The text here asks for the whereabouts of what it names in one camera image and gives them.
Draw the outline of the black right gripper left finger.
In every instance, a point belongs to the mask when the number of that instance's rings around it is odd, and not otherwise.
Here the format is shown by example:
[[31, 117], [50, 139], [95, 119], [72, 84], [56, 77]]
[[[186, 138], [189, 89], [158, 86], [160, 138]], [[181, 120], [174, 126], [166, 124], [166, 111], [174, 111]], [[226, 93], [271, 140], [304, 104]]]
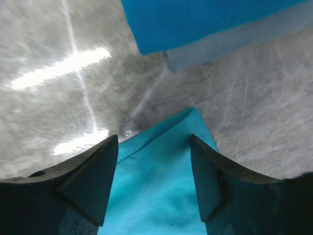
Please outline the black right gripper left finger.
[[95, 235], [103, 226], [118, 137], [27, 177], [0, 182], [3, 235]]

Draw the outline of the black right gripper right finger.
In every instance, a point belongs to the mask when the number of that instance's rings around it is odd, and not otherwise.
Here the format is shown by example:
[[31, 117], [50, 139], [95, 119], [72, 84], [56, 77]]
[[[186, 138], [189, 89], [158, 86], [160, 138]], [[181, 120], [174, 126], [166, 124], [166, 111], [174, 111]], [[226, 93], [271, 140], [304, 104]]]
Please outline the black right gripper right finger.
[[313, 175], [276, 179], [190, 139], [201, 221], [209, 235], [310, 235]]

